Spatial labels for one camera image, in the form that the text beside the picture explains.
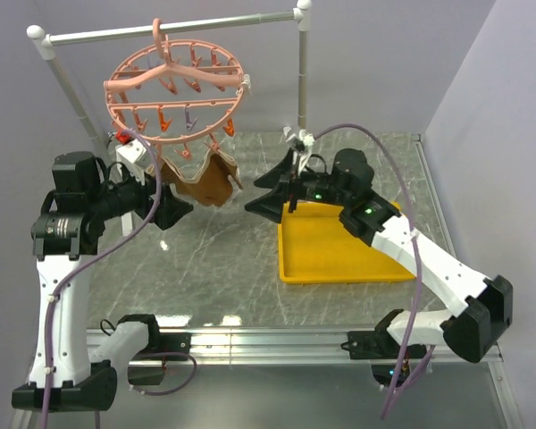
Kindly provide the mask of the brown underwear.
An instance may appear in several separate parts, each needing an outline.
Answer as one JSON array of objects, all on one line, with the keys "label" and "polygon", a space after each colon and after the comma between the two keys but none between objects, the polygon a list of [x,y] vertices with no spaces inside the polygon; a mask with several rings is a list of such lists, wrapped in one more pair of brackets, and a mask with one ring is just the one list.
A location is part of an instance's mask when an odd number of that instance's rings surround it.
[{"label": "brown underwear", "polygon": [[202,206],[223,206],[233,193],[233,182],[239,189],[244,189],[235,159],[221,150],[209,149],[193,177],[185,177],[171,160],[164,157],[161,175],[162,181],[172,185],[177,194],[191,197]]}]

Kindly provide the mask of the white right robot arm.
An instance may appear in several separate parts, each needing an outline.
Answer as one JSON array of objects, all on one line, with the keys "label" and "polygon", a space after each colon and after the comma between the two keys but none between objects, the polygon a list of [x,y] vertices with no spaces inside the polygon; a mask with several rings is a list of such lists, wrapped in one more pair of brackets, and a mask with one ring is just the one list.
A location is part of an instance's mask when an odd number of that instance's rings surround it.
[{"label": "white right robot arm", "polygon": [[512,323],[511,282],[475,271],[411,227],[400,209],[373,190],[373,178],[361,150],[341,149],[330,172],[304,167],[287,153],[255,181],[267,192],[245,209],[280,223],[300,201],[337,206],[339,222],[352,237],[402,265],[442,301],[440,311],[389,312],[374,328],[368,358],[395,358],[406,345],[446,345],[463,360],[480,362]]}]

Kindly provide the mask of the pink round clip hanger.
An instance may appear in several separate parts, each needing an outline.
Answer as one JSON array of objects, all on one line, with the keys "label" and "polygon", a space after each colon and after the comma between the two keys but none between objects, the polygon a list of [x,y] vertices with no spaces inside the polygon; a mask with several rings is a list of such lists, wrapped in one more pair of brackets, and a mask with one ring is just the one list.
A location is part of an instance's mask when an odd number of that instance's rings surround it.
[{"label": "pink round clip hanger", "polygon": [[[189,143],[205,139],[218,148],[217,133],[242,104],[239,60],[222,46],[196,39],[172,39],[160,19],[152,22],[151,45],[126,58],[104,83],[105,105],[112,126],[132,129],[159,148],[171,146],[192,157]],[[157,108],[172,124],[161,132]],[[184,108],[198,117],[193,131],[185,125]]]}]

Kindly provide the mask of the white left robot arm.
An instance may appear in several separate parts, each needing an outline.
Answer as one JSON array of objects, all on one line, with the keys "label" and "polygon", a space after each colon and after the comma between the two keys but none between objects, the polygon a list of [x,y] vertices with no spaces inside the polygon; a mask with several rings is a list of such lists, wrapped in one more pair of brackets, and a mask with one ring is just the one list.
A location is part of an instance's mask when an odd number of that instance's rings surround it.
[{"label": "white left robot arm", "polygon": [[87,343],[88,289],[93,265],[103,258],[98,241],[107,221],[134,212],[143,224],[171,228],[193,206],[151,177],[125,172],[118,183],[91,152],[56,157],[54,189],[31,228],[40,289],[38,343],[28,381],[13,390],[15,409],[49,412],[106,411],[118,377],[133,358],[188,360],[190,337],[168,340],[154,315],[125,315],[95,349]]}]

